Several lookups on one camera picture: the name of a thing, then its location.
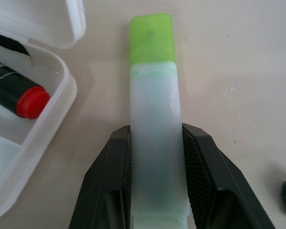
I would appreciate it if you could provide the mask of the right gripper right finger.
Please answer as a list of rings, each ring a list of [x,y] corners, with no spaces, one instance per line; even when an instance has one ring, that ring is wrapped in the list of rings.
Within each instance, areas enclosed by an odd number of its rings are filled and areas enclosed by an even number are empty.
[[[241,170],[203,129],[182,124],[196,229],[275,229]]]

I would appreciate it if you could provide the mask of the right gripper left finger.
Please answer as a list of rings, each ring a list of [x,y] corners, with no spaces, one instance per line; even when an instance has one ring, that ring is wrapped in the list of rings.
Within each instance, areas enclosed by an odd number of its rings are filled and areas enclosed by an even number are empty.
[[[112,132],[86,172],[68,229],[131,229],[131,131]]]

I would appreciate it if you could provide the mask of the green capped translucent highlighter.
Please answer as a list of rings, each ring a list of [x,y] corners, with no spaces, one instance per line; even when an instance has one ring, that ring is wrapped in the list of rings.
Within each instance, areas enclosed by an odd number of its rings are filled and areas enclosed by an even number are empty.
[[[188,229],[181,108],[171,16],[130,21],[134,229]]]

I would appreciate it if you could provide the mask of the black marker with red cap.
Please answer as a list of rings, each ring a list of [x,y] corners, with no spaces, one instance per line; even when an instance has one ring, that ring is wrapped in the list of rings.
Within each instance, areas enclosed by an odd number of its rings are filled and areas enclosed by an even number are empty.
[[[50,100],[44,87],[0,62],[0,105],[21,118],[36,119]]]

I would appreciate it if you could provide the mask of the white plastic pencil case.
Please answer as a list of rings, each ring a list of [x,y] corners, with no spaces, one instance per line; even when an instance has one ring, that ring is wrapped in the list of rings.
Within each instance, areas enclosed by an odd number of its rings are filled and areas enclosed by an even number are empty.
[[[43,86],[51,97],[35,120],[0,105],[0,217],[18,199],[77,94],[66,63],[44,45],[70,49],[85,31],[83,0],[0,0],[0,35],[27,51],[0,46],[0,62]]]

